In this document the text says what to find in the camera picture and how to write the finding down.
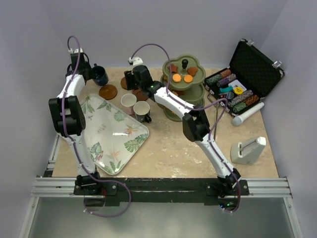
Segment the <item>brown saucer back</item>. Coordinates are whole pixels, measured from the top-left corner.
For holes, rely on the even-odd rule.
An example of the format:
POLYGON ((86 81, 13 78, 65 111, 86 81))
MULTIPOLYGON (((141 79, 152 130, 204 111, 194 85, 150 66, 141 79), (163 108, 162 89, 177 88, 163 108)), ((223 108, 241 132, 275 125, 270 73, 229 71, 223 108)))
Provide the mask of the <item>brown saucer back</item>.
POLYGON ((123 77, 120 81, 121 87, 125 90, 127 90, 127 83, 126 83, 126 78, 123 77))

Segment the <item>dark blue mug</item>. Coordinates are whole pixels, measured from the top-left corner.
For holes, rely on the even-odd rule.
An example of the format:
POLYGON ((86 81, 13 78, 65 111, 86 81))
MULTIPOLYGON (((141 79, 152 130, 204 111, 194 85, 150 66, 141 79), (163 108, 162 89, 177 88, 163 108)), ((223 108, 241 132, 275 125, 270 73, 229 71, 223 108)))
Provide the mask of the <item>dark blue mug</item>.
POLYGON ((106 70, 104 67, 94 64, 94 67, 92 68, 93 73, 95 75, 95 78, 93 81, 98 86, 105 86, 108 83, 108 75, 106 73, 106 70))

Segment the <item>pink cup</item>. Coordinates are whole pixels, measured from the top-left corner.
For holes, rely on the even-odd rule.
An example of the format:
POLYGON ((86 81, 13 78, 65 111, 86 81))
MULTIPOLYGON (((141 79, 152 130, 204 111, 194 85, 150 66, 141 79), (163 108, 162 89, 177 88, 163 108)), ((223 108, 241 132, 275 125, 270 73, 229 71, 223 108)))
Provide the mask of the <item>pink cup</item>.
POLYGON ((137 102, 137 97, 134 94, 125 94, 121 97, 121 105, 123 106, 122 110, 128 114, 128 115, 133 115, 133 107, 137 102))

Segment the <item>dark grey mug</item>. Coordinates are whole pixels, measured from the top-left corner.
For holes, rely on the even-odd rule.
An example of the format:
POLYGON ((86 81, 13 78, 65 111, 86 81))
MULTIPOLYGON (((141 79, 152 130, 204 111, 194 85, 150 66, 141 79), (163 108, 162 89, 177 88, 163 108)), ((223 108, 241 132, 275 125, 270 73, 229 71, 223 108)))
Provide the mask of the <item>dark grey mug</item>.
POLYGON ((136 120, 139 122, 151 123, 150 105, 145 101, 139 101, 133 106, 136 120))

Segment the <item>dark star cookie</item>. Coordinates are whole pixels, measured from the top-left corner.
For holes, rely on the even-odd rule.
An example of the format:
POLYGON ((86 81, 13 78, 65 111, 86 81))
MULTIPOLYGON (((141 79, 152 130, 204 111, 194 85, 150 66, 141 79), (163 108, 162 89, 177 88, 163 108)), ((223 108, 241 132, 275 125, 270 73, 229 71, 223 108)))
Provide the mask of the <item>dark star cookie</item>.
POLYGON ((171 65, 169 65, 167 68, 172 73, 178 73, 178 66, 174 65, 173 63, 171 65))
POLYGON ((175 91, 177 93, 178 96, 184 96, 185 92, 184 91, 175 91))

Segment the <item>round orange cookie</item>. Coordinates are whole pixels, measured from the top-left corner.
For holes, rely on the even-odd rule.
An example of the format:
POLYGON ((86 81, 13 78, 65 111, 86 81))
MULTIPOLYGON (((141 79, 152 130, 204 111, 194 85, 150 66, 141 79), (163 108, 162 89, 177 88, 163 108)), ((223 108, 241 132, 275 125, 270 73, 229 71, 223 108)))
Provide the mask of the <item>round orange cookie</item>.
POLYGON ((186 82, 186 83, 191 83, 192 81, 193 81, 193 77, 191 76, 191 75, 185 75, 184 76, 184 81, 186 82))
POLYGON ((174 81, 174 82, 180 82, 181 80, 182 80, 182 77, 181 77, 181 75, 180 74, 173 74, 173 76, 172 76, 172 80, 174 81))

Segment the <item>round orange cookie front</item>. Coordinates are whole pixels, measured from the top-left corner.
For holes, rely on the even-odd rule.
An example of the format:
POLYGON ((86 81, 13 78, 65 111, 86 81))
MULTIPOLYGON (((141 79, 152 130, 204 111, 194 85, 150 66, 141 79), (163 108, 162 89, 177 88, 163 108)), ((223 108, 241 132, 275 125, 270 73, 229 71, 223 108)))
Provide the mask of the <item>round orange cookie front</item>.
POLYGON ((185 75, 184 76, 184 81, 186 82, 186 83, 191 83, 192 81, 193 81, 193 77, 191 76, 191 75, 185 75))

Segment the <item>heart cookie light brown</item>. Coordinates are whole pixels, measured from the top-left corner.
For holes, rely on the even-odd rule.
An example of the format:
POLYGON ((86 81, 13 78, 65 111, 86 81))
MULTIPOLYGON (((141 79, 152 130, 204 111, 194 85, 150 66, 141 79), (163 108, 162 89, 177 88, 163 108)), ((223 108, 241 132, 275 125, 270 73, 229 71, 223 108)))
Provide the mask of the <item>heart cookie light brown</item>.
POLYGON ((187 69, 187 72, 189 75, 194 77, 196 75, 196 73, 198 72, 198 68, 197 67, 190 67, 187 69))

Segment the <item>leaf pattern serving tray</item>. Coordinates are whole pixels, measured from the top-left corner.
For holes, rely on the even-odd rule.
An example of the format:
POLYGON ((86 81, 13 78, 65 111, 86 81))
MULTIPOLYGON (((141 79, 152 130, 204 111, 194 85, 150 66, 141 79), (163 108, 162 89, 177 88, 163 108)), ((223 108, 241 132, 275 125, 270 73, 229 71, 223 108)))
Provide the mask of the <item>leaf pattern serving tray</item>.
POLYGON ((91 160, 109 175, 120 173, 148 138, 149 129, 97 94, 80 104, 91 160))

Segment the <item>metal tongs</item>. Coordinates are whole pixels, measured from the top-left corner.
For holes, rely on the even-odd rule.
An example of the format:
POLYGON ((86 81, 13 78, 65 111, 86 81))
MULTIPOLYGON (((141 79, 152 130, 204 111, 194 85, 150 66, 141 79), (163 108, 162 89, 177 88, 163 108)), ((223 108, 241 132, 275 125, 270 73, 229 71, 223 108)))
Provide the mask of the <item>metal tongs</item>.
MULTIPOLYGON (((211 93, 208 94, 207 99, 213 103, 213 96, 211 93)), ((220 107, 220 102, 216 103, 215 105, 215 126, 214 126, 214 132, 213 132, 213 139, 216 141, 216 132, 217 132, 217 124, 218 124, 218 116, 219 116, 219 107, 220 107)))

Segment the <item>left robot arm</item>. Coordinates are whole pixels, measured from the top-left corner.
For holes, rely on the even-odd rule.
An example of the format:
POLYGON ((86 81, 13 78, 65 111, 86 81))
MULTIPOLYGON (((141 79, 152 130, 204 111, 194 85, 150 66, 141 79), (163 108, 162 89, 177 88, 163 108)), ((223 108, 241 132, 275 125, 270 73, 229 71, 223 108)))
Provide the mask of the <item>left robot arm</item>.
POLYGON ((56 132, 65 139, 76 158, 78 175, 74 194, 98 195, 103 183, 84 138, 86 120, 78 99, 92 77, 92 68, 82 49, 69 50, 69 53, 71 64, 67 67, 65 85, 57 97, 49 99, 49 109, 56 132))

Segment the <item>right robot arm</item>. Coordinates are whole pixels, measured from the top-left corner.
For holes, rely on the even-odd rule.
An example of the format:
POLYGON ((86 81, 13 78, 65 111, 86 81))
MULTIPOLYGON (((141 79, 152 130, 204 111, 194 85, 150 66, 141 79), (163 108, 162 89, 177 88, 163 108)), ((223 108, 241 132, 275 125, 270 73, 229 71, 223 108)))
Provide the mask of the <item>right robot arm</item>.
POLYGON ((241 196, 241 175, 234 166, 228 162, 216 142, 212 139, 212 128, 208 121, 205 108, 201 105, 192 105, 170 92, 167 86, 159 81, 154 81, 148 68, 144 65, 133 67, 124 72, 127 89, 141 90, 149 99, 165 106, 182 119, 184 136, 195 142, 205 153, 213 165, 220 188, 227 195, 237 191, 241 196))

